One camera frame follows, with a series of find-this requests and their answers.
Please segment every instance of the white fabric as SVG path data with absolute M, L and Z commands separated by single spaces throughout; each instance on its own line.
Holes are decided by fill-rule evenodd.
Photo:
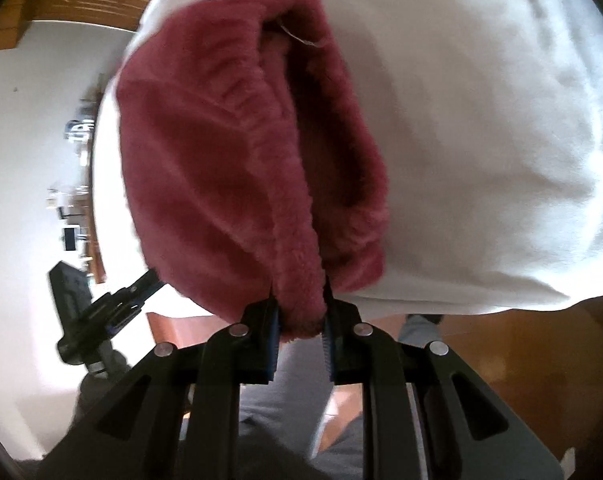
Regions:
M 192 1 L 152 0 L 130 50 Z M 390 176 L 387 270 L 348 296 L 362 313 L 553 310 L 603 294 L 595 4 L 324 2 Z

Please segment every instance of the red plush fabric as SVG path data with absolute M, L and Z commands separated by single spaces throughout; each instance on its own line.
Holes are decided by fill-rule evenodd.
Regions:
M 284 31 L 315 42 L 304 44 Z M 387 178 L 320 0 L 204 0 L 121 70 L 123 176 L 146 262 L 229 322 L 270 286 L 288 337 L 383 273 Z

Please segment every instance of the gray pants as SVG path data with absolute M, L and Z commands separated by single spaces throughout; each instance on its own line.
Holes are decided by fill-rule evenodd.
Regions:
M 424 347 L 441 340 L 437 325 L 411 316 L 399 340 Z M 239 408 L 238 480 L 359 480 L 363 420 L 358 416 L 328 449 L 312 457 L 332 393 L 321 338 L 285 345 L 274 381 L 245 386 Z

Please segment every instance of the pink fleece cloth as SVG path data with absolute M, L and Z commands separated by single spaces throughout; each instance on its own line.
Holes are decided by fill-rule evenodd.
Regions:
M 284 31 L 314 46 L 293 39 Z M 321 0 L 203 0 L 121 70 L 121 157 L 147 264 L 229 322 L 281 304 L 312 336 L 384 269 L 387 177 Z

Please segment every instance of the brown floor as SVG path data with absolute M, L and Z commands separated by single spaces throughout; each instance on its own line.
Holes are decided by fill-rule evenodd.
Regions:
M 179 346 L 205 341 L 222 328 L 215 318 L 153 317 L 156 340 Z M 403 316 L 376 320 L 397 336 Z M 486 316 L 446 316 L 443 339 L 523 418 L 556 457 L 579 453 L 603 434 L 603 300 L 560 312 L 509 311 Z M 337 415 L 322 448 L 361 411 L 361 388 L 335 391 Z

